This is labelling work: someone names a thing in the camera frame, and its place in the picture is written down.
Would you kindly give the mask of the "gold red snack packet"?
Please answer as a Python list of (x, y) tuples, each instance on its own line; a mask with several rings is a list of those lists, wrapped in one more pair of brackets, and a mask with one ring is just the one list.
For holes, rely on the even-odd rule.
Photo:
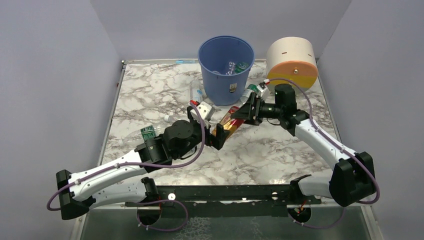
[(226, 137), (227, 139), (230, 138), (236, 132), (236, 130), (245, 122), (244, 119), (231, 118), (231, 115), (239, 109), (240, 108), (238, 106), (232, 106), (219, 122), (219, 124), (223, 126), (224, 130), (229, 131), (229, 134)]

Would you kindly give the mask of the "clear bottle white green label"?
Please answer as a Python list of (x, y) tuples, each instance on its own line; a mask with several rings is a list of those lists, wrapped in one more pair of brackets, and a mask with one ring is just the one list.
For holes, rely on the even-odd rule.
[(252, 93), (255, 93), (255, 95), (258, 98), (260, 98), (261, 95), (262, 95), (261, 89), (262, 88), (260, 87), (259, 84), (257, 84), (257, 85), (249, 84), (248, 87), (245, 89), (245, 91), (243, 92), (243, 94), (240, 97), (241, 104), (244, 105), (248, 101), (248, 99), (249, 99), (249, 97)]

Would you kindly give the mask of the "green floral label bottle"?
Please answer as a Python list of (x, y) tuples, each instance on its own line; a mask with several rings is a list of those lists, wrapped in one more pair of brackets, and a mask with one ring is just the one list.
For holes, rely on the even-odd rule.
[(234, 73), (235, 74), (239, 74), (242, 73), (243, 71), (247, 70), (248, 67), (250, 66), (249, 63), (246, 62), (238, 62), (235, 67), (234, 67)]

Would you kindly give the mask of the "upright-lying bottle blue white label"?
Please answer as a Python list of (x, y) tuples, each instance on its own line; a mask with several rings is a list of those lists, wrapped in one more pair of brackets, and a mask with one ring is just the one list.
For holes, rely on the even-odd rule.
[(202, 83), (200, 80), (192, 80), (189, 84), (190, 100), (201, 103), (203, 101)]

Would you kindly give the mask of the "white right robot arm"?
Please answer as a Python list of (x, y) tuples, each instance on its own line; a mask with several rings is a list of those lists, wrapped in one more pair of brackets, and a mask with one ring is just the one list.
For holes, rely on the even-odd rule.
[(262, 119), (277, 119), (283, 129), (325, 160), (332, 173), (329, 176), (305, 175), (293, 180), (290, 186), (296, 197), (330, 198), (342, 207), (377, 202), (381, 192), (375, 178), (373, 158), (367, 152), (358, 153), (343, 145), (319, 127), (310, 112), (298, 109), (294, 86), (293, 82), (276, 85), (274, 103), (266, 103), (251, 93), (231, 118), (256, 126)]

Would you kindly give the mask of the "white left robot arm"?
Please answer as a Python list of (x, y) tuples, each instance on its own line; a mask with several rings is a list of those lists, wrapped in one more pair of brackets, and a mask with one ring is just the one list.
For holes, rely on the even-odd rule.
[(51, 206), (58, 197), (62, 220), (76, 219), (91, 209), (119, 202), (155, 202), (151, 178), (141, 184), (119, 188), (120, 181), (151, 173), (160, 169), (175, 169), (190, 165), (197, 160), (204, 147), (220, 150), (231, 134), (221, 123), (214, 130), (208, 123), (210, 110), (204, 106), (187, 108), (188, 120), (175, 120), (159, 133), (145, 127), (139, 131), (141, 142), (123, 156), (92, 169), (70, 172), (66, 169), (56, 173), (57, 192), (48, 200)]

